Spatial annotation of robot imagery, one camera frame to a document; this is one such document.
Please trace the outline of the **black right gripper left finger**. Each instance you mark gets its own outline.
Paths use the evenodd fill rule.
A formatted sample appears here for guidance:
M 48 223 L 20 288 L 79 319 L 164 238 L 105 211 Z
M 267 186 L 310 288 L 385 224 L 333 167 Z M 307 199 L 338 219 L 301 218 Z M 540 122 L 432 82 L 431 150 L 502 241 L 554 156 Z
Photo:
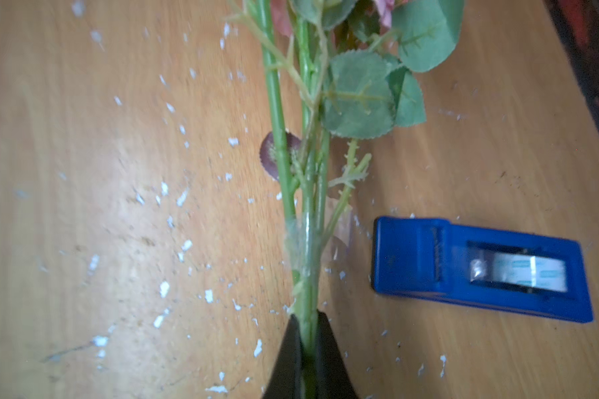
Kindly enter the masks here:
M 291 315 L 281 341 L 276 363 L 263 394 L 264 399 L 302 397 L 302 342 L 297 317 Z

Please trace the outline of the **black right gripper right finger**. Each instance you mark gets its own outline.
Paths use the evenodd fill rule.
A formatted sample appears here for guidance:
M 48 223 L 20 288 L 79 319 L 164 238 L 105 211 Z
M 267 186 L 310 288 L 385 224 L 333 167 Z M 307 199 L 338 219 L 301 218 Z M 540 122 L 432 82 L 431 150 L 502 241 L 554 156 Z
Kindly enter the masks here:
M 316 398 L 359 399 L 344 365 L 329 319 L 323 312 L 318 312 L 314 365 Z

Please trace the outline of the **clear tape roll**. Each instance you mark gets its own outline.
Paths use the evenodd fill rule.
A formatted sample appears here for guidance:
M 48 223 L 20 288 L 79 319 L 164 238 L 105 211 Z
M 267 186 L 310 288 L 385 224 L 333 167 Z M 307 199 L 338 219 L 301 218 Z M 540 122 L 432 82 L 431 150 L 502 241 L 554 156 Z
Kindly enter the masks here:
M 469 272 L 472 283 L 567 292 L 566 264 L 559 259 L 479 250 L 469 262 Z

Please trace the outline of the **pink artificial flower bouquet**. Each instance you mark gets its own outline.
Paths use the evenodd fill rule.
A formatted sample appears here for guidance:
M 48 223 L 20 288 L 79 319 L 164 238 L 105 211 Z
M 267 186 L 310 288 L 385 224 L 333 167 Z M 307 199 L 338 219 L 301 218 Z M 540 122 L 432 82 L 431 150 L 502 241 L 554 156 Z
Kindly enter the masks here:
M 416 75 L 443 63 L 461 1 L 234 1 L 260 43 L 271 132 L 260 161 L 279 183 L 284 249 L 302 342 L 302 397 L 316 398 L 322 256 L 371 155 L 359 143 L 424 123 Z

